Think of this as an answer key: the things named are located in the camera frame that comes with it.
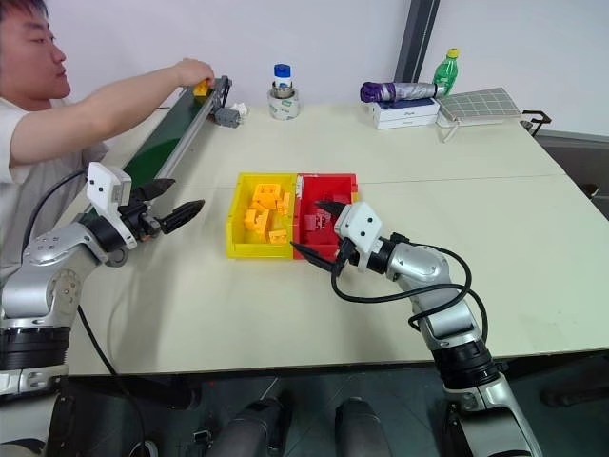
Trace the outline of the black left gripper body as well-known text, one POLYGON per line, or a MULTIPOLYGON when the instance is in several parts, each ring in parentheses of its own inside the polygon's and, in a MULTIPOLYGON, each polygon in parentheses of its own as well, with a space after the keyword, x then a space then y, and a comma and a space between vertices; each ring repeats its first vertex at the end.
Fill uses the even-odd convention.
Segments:
POLYGON ((121 221, 137 241, 149 241, 161 232, 160 222, 152 217, 148 210, 148 204, 140 200, 118 208, 121 221))

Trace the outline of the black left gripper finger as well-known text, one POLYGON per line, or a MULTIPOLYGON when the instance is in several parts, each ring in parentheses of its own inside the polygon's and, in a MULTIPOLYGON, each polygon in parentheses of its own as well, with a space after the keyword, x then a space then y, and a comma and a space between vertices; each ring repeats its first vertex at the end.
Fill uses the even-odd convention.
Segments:
POLYGON ((151 202, 157 197, 163 195, 174 184, 174 179, 154 179, 133 189, 131 191, 131 200, 134 202, 151 202))
POLYGON ((199 214, 204 205, 203 199, 185 202, 160 220, 161 231, 163 234, 170 234, 184 226, 199 214))

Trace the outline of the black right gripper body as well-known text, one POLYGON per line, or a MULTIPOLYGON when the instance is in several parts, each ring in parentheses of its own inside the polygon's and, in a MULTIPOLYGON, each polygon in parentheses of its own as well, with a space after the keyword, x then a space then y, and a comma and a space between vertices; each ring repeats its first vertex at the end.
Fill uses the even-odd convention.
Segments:
POLYGON ((352 266, 358 265, 358 251, 353 241, 349 238, 344 238, 340 243, 332 273, 340 275, 347 264, 352 266))

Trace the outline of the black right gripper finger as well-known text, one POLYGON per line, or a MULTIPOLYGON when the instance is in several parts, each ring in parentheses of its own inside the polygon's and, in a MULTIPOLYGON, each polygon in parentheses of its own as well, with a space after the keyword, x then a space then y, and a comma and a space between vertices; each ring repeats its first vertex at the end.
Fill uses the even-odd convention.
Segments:
POLYGON ((315 205, 319 208, 322 209, 326 212, 328 212, 329 214, 331 214, 332 216, 339 218, 344 211, 348 210, 350 208, 350 204, 345 204, 342 202, 337 202, 337 201, 325 201, 325 200, 321 200, 321 201, 316 201, 315 205))
POLYGON ((329 261, 313 248, 309 248, 306 245, 291 242, 291 246, 311 265, 328 271, 330 273, 336 273, 338 271, 338 264, 334 261, 329 261))

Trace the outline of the person's right hand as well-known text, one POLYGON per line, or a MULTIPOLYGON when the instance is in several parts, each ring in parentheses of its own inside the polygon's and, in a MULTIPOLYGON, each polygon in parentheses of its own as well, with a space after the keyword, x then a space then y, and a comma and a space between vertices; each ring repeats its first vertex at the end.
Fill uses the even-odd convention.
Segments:
POLYGON ((197 86, 206 83, 209 88, 215 84, 212 67, 200 60, 184 58, 174 66, 181 87, 197 86))

